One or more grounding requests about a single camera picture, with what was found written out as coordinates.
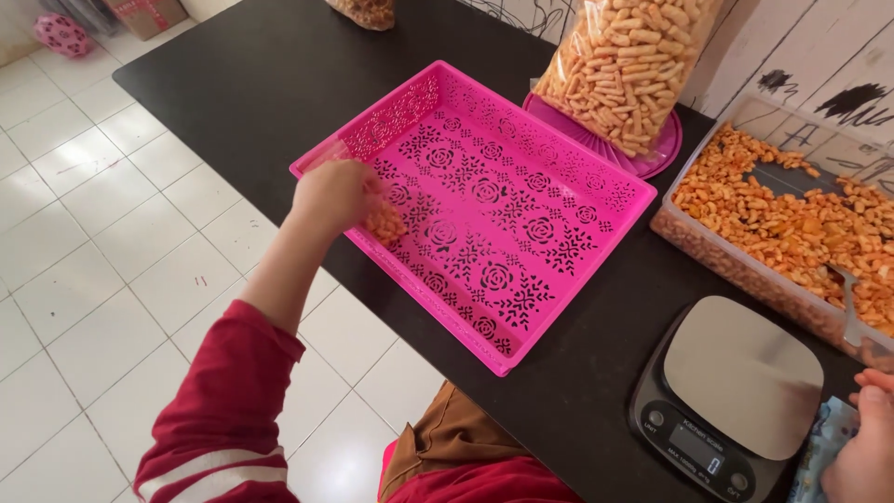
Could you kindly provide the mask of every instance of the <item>black table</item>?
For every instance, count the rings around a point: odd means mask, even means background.
[[[455,0],[400,2],[367,32],[323,0],[245,0],[114,74],[137,101],[275,223],[288,165],[436,59],[521,104],[554,46]],[[652,183],[663,194],[713,121],[678,107],[684,144]],[[712,501],[666,469],[628,426],[628,401],[664,330],[688,304],[725,295],[819,357],[829,394],[860,365],[715,276],[648,228],[656,200],[543,338],[494,376],[347,238],[324,267],[587,501]],[[790,478],[770,501],[784,501]]]

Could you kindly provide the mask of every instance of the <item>snack bag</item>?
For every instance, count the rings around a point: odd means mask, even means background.
[[[651,153],[722,0],[581,0],[534,93],[629,158]]]
[[[820,405],[816,422],[810,429],[810,439],[804,457],[797,468],[795,483],[789,492],[789,503],[826,503],[820,477],[849,440],[859,430],[859,416],[848,404],[835,396]]]
[[[367,30],[394,27],[394,0],[326,0],[336,11]]]

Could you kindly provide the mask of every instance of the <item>red sleeve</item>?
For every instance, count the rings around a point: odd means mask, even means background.
[[[276,437],[292,365],[293,335],[233,301],[205,335],[177,396],[152,428],[156,444],[133,487],[144,501],[295,503]]]

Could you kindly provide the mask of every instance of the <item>scale display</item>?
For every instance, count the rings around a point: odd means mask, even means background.
[[[704,439],[695,435],[682,424],[678,424],[674,428],[668,440],[686,453],[689,458],[704,467],[711,475],[716,475],[717,471],[721,469],[725,458],[717,452],[717,449],[708,445]]]

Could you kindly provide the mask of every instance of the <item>clear plastic container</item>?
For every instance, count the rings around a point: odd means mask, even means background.
[[[866,184],[880,186],[889,197],[894,188],[894,156],[885,148],[852,132],[844,133],[816,117],[801,115],[753,95],[740,96],[702,140],[698,149],[662,199],[662,206],[650,224],[662,237],[675,244],[707,268],[767,304],[819,338],[863,364],[880,371],[894,372],[894,338],[859,321],[862,344],[844,341],[844,311],[808,292],[759,260],[741,251],[673,204],[672,194],[704,146],[724,122],[784,150],[805,153],[805,160],[820,170],[813,179],[803,170],[783,170],[758,163],[752,175],[776,195],[803,197],[804,192],[822,187],[832,192],[839,187],[835,178],[850,176]]]

